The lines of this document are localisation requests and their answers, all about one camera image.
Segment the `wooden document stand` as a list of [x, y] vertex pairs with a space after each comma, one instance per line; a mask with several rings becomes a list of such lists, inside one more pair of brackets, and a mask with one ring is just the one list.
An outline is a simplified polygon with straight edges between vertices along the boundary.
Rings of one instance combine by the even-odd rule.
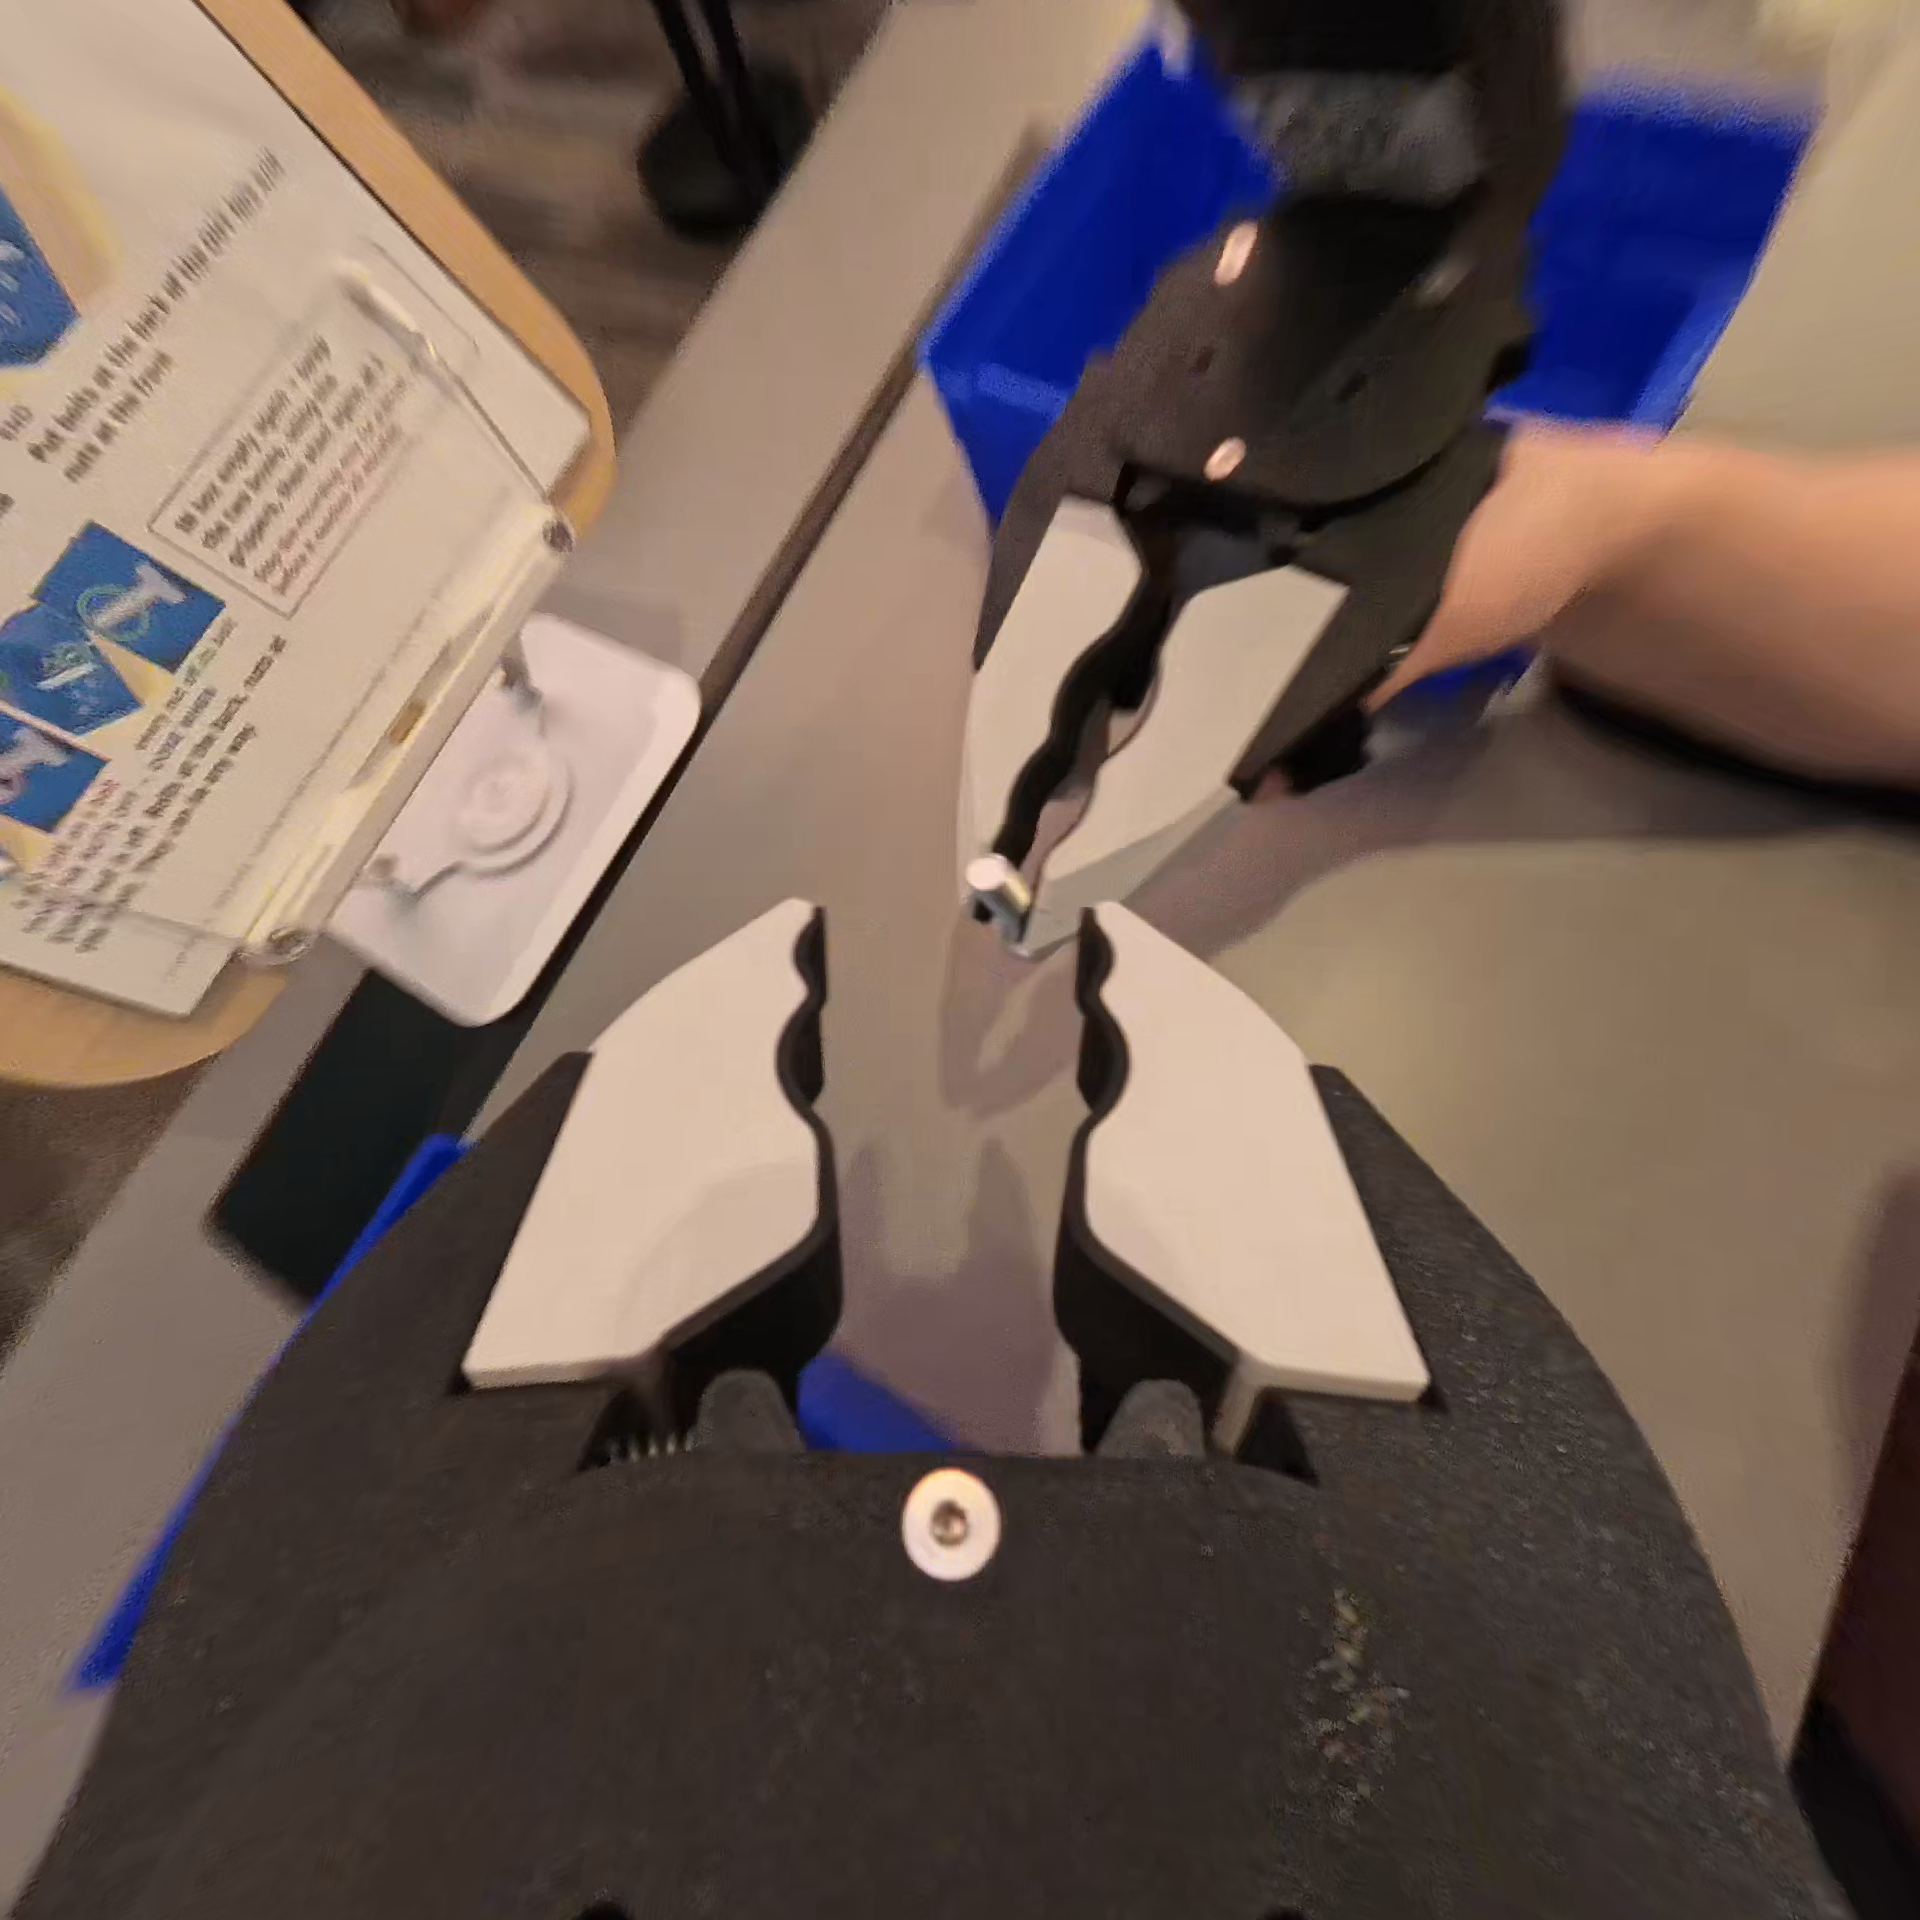
[[614, 441], [584, 347], [468, 208], [285, 5], [200, 5], [438, 265], [527, 347], [589, 419], [559, 479], [559, 568], [446, 734], [343, 899], [296, 949], [240, 958], [188, 1020], [141, 1015], [5, 969], [5, 1084], [118, 1087], [199, 1064], [241, 1037], [278, 969], [326, 935], [444, 1016], [515, 1008], [584, 907], [622, 837], [689, 743], [689, 673], [542, 613], [607, 503]]

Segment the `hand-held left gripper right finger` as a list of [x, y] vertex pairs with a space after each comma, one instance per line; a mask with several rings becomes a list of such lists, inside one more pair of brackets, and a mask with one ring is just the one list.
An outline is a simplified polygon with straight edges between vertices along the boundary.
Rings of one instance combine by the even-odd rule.
[[1289, 1396], [1415, 1406], [1430, 1368], [1312, 1064], [1244, 989], [1118, 903], [1073, 944], [1084, 1100], [1053, 1254], [1085, 1449], [1180, 1385], [1205, 1449]]

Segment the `black desk mat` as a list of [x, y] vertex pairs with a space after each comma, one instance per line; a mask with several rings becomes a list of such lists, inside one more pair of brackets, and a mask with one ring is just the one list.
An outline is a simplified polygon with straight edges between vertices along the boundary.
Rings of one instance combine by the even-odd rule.
[[464, 1025], [364, 973], [213, 1201], [214, 1241], [313, 1305], [419, 1147], [480, 1112], [555, 981]]

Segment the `blue plastic bin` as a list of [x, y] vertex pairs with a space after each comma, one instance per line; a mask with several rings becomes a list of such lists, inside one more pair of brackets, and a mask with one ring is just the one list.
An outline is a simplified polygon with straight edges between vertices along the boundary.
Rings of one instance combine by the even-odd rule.
[[[1675, 79], [1601, 81], [1566, 103], [1564, 150], [1527, 225], [1532, 349], [1483, 408], [1504, 436], [1515, 420], [1672, 420], [1675, 399], [1655, 413], [1627, 401], [1645, 397], [1680, 344], [1716, 341], [1809, 150], [1807, 109]], [[1278, 195], [1271, 153], [1188, 37], [1181, 55], [1151, 45], [1123, 60], [927, 342], [995, 531], [1081, 374], [1119, 342], [1153, 279]], [[1175, 573], [1176, 614], [1211, 558], [1245, 559], [1253, 573], [1295, 568], [1268, 566], [1233, 534], [1200, 534]]]
[[[465, 1155], [468, 1141], [453, 1134], [428, 1136], [416, 1147], [323, 1284], [319, 1305]], [[164, 1564], [232, 1425], [237, 1425], [237, 1414], [231, 1414], [214, 1432], [127, 1581], [92, 1628], [63, 1679], [67, 1693], [102, 1693], [116, 1685], [136, 1630], [152, 1605]], [[836, 1350], [809, 1363], [800, 1375], [800, 1431], [809, 1449], [851, 1454], [957, 1452], [957, 1440], [940, 1428], [923, 1407], [869, 1377]]]

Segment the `printed paper sheet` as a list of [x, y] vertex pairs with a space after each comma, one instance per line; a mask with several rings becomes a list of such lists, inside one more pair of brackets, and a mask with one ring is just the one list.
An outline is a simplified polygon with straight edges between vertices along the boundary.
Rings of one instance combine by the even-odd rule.
[[584, 407], [200, 5], [5, 5], [5, 969], [319, 928], [559, 568]]

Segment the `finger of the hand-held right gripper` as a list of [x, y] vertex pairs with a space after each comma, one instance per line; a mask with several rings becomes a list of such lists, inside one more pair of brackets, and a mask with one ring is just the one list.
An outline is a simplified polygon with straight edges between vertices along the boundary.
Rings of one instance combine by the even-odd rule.
[[1163, 638], [1163, 591], [1136, 534], [1102, 501], [1047, 516], [1012, 599], [984, 639], [960, 758], [960, 881], [999, 853], [1037, 891], [1047, 853], [1144, 718]]
[[1172, 619], [1143, 720], [1102, 761], [1085, 808], [1047, 853], [1020, 951], [1067, 941], [1123, 903], [1233, 803], [1231, 775], [1349, 589], [1268, 568], [1196, 593]]

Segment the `person's right hand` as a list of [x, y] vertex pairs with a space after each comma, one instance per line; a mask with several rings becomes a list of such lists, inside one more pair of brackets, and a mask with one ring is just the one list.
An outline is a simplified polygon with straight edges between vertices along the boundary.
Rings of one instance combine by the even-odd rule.
[[1515, 420], [1493, 486], [1455, 539], [1447, 579], [1417, 639], [1369, 694], [1400, 693], [1534, 643], [1631, 543], [1631, 485], [1655, 438], [1601, 424]]

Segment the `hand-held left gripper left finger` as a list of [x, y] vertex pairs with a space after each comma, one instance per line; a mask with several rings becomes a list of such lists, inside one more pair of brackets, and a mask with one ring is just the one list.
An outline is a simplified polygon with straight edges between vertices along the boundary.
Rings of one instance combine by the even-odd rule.
[[825, 1149], [782, 1044], [823, 1003], [825, 913], [782, 900], [588, 1048], [464, 1355], [476, 1389], [641, 1381], [825, 1219]]

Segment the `person's right forearm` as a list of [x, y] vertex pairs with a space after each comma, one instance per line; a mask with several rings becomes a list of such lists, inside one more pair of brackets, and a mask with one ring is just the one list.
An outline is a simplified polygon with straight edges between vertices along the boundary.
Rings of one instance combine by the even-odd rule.
[[1623, 443], [1564, 684], [1798, 776], [1917, 783], [1917, 457]]

